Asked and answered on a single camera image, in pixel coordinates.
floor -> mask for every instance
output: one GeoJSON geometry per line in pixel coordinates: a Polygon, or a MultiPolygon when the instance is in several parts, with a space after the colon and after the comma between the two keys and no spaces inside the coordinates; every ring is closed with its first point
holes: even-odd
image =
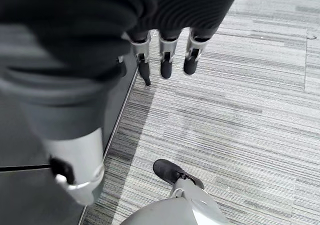
{"type": "Polygon", "coordinates": [[[136,81],[85,225],[119,225],[171,187],[153,162],[197,175],[235,225],[320,225],[320,0],[236,0],[202,54],[172,77],[136,81]]]}

gray carpet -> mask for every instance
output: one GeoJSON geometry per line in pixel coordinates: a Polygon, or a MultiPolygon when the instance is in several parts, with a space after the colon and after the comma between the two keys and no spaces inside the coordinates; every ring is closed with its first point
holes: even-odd
{"type": "Polygon", "coordinates": [[[153,162],[202,179],[235,225],[320,225],[320,0],[236,0],[192,76],[136,81],[85,225],[118,225],[169,195],[153,162]]]}

robotic arm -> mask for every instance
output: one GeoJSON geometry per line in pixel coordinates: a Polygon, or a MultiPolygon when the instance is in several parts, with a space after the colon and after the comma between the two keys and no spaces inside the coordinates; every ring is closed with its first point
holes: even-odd
{"type": "MultiPolygon", "coordinates": [[[[149,30],[160,31],[161,75],[168,79],[180,31],[190,27],[184,63],[190,75],[233,1],[0,0],[2,26],[25,26],[42,49],[0,56],[0,89],[20,103],[56,182],[78,203],[90,205],[102,191],[107,93],[125,71],[122,56],[131,48],[122,35],[129,35],[140,74],[150,85],[149,30]]],[[[17,45],[23,36],[8,35],[17,45]]],[[[194,203],[188,193],[180,195],[194,203]]]]}

striped carpet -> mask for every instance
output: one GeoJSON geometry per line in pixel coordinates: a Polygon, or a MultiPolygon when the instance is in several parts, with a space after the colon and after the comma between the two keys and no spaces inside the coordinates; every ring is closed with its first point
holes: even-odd
{"type": "Polygon", "coordinates": [[[202,54],[172,77],[138,78],[84,225],[118,225],[171,187],[159,158],[198,176],[235,225],[320,225],[320,0],[236,0],[202,54]]]}

robotic hand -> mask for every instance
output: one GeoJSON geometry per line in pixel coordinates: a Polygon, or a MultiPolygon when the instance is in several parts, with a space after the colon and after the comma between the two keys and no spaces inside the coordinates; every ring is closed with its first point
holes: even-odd
{"type": "MultiPolygon", "coordinates": [[[[112,99],[107,94],[126,70],[123,56],[131,49],[123,34],[148,86],[149,30],[159,30],[160,71],[168,79],[179,34],[190,27],[184,71],[191,75],[233,1],[0,0],[1,25],[30,32],[6,34],[11,52],[0,56],[0,89],[19,102],[55,180],[78,203],[92,204],[103,187],[102,126],[112,99]],[[21,46],[32,36],[38,50],[25,54],[21,46]]],[[[184,204],[194,215],[214,207],[191,176],[174,184],[173,205],[184,204]]]]}
{"type": "Polygon", "coordinates": [[[173,185],[169,198],[139,209],[121,225],[230,225],[198,178],[165,159],[155,161],[153,171],[173,185]]]}

